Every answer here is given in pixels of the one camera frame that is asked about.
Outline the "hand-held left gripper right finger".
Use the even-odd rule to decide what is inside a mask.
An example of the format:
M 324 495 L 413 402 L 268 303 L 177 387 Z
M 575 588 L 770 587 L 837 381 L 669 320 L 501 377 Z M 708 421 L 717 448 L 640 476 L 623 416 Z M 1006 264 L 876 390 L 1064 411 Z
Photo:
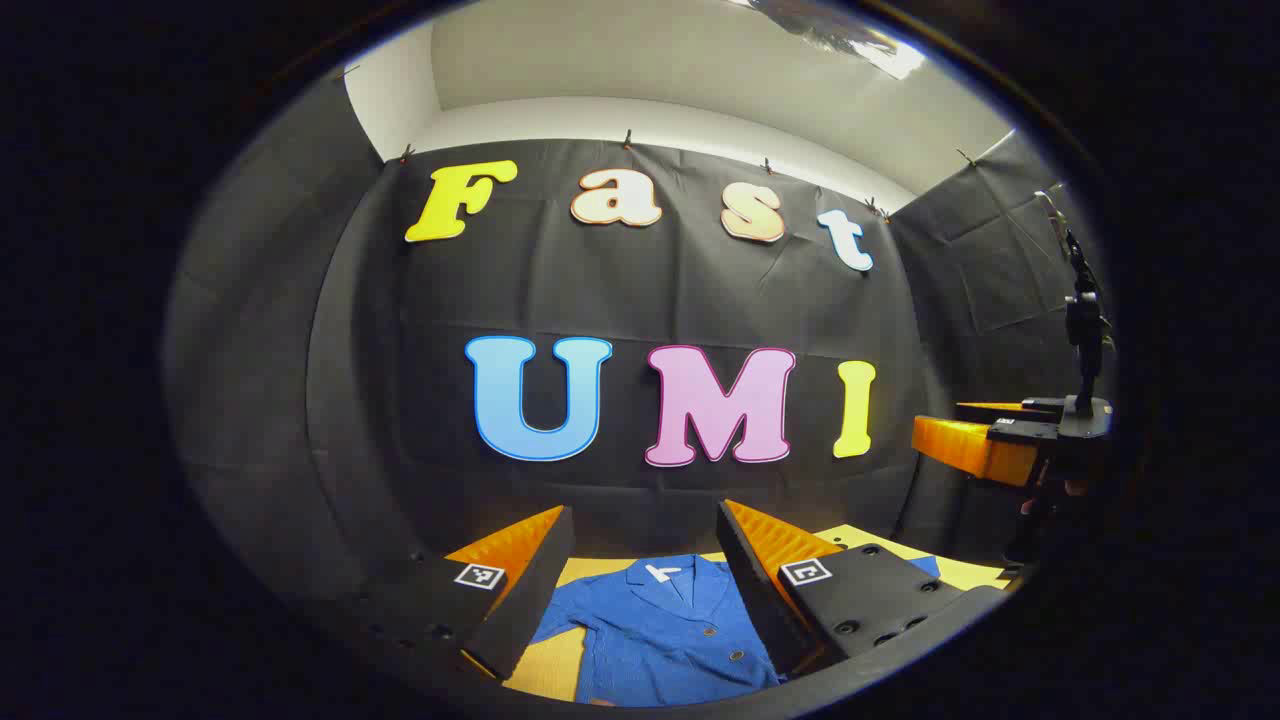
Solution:
M 841 546 L 723 498 L 716 533 L 774 667 L 883 676 L 963 634 L 1006 600 L 956 585 L 878 541 Z

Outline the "ceiling light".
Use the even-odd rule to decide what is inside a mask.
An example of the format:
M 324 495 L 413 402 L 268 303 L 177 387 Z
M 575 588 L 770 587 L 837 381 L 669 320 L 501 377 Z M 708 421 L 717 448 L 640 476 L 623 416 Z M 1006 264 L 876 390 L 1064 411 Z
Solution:
M 835 0 L 730 0 L 824 53 L 854 56 L 895 79 L 925 64 L 910 44 L 867 23 Z

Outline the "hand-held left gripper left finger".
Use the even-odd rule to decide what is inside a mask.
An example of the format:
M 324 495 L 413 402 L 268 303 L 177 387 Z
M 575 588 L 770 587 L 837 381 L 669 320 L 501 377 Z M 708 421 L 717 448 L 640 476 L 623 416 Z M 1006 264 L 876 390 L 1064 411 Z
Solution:
M 448 555 L 416 551 L 340 597 L 340 635 L 413 682 L 512 676 L 575 542 L 557 505 Z

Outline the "blue button shirt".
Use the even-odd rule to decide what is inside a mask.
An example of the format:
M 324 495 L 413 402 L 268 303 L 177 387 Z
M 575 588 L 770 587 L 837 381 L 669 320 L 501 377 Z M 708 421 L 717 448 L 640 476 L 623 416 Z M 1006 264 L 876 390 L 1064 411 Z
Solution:
M 506 687 L 584 705 L 700 705 L 782 685 L 730 565 L 640 559 L 558 587 Z

